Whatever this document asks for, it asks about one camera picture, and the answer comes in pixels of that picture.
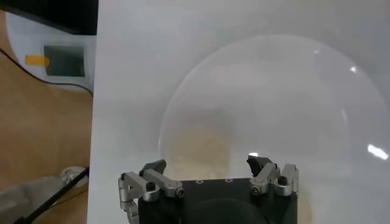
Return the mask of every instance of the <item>yellow label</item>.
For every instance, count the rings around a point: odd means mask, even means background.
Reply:
[[[50,61],[45,56],[41,55],[26,55],[24,58],[24,63],[26,65],[31,66],[41,66],[41,67],[48,67],[50,64]]]

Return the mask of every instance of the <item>display screen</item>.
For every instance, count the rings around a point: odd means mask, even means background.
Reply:
[[[82,46],[45,46],[44,56],[49,59],[48,76],[85,77]]]

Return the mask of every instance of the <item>screw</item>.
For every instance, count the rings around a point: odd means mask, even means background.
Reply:
[[[176,194],[176,196],[177,196],[178,198],[183,198],[184,195],[185,195],[184,189],[181,188],[181,187],[178,188],[178,189],[176,189],[175,194]]]
[[[250,193],[252,195],[259,195],[260,194],[260,188],[258,186],[252,186],[252,187],[250,187]]]
[[[156,184],[154,182],[147,182],[146,183],[146,191],[154,191],[156,190]]]
[[[285,177],[285,176],[278,177],[278,184],[281,186],[287,186],[287,184],[288,184],[287,177]]]

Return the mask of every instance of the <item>cable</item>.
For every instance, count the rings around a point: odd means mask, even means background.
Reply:
[[[15,61],[5,50],[1,49],[0,48],[0,52],[3,53],[10,61],[12,61],[17,67],[19,67],[21,70],[23,70],[27,75],[31,76],[32,78],[34,78],[35,80],[38,80],[40,82],[43,82],[43,83],[46,83],[46,84],[50,84],[50,85],[60,85],[60,86],[76,86],[76,87],[79,87],[79,88],[82,88],[84,90],[87,90],[91,97],[93,97],[93,93],[90,89],[88,89],[87,87],[85,86],[82,86],[82,85],[79,85],[79,84],[75,84],[75,83],[55,83],[55,82],[49,82],[49,81],[46,81],[46,80],[43,80],[43,79],[40,79],[38,78],[37,76],[33,75],[31,72],[27,71],[24,67],[22,67],[17,61]]]
[[[62,196],[64,196],[70,189],[72,189],[81,179],[85,176],[89,177],[90,167],[88,166],[80,174],[78,174],[73,180],[71,180],[67,185],[63,186],[57,193],[51,196],[46,200],[41,206],[29,214],[26,218],[19,218],[14,224],[31,224],[36,218],[38,218],[42,213],[46,212],[51,208],[51,206],[58,201]]]

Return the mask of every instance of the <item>transparent plastic dome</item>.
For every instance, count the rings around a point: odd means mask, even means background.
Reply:
[[[389,127],[386,102],[343,54],[306,38],[258,36],[185,77],[159,148],[167,176],[180,180],[250,177],[250,153],[293,163],[300,223],[388,223]]]

